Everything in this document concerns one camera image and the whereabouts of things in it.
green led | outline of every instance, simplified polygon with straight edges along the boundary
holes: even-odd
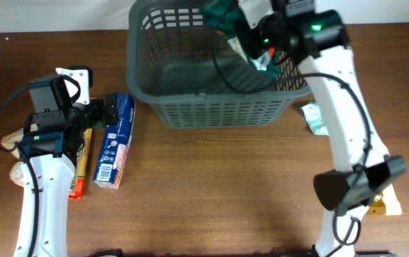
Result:
[[[323,26],[321,24],[316,24],[316,25],[312,25],[311,28],[312,28],[313,31],[319,32],[319,31],[321,31]]]

white wall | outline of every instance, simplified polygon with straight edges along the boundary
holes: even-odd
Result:
[[[134,1],[0,0],[0,32],[127,29]],[[409,0],[316,1],[319,11],[336,9],[347,24],[409,22]]]

gray plastic basket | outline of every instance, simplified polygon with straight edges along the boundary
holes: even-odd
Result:
[[[310,89],[303,79],[250,95],[228,89],[211,60],[215,40],[219,66],[233,86],[257,89],[274,78],[250,67],[223,37],[214,37],[199,14],[207,1],[138,0],[132,6],[126,74],[130,92],[175,129],[271,124]],[[282,71],[279,78],[298,75],[291,60]]]

brown wooden surface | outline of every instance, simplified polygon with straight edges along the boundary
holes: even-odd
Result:
[[[390,152],[408,162],[408,174],[395,184],[404,214],[365,217],[357,249],[409,256],[409,24],[349,32],[376,128]],[[74,64],[93,68],[92,96],[128,92],[126,31],[0,34],[0,103],[28,80]],[[69,202],[69,256],[107,248],[210,254],[314,244],[323,208],[312,180],[333,163],[328,139],[312,135],[295,106],[268,127],[175,131],[136,103],[119,190],[91,180],[103,131],[94,133],[84,199]],[[0,138],[31,110],[28,94],[16,99],[0,117]],[[9,180],[15,162],[0,152],[0,256],[12,255],[19,229],[23,191]]]

blue box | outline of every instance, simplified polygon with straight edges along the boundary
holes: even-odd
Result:
[[[93,180],[102,188],[117,189],[126,164],[134,120],[134,100],[128,94],[116,94],[118,123],[108,126],[99,151]]]

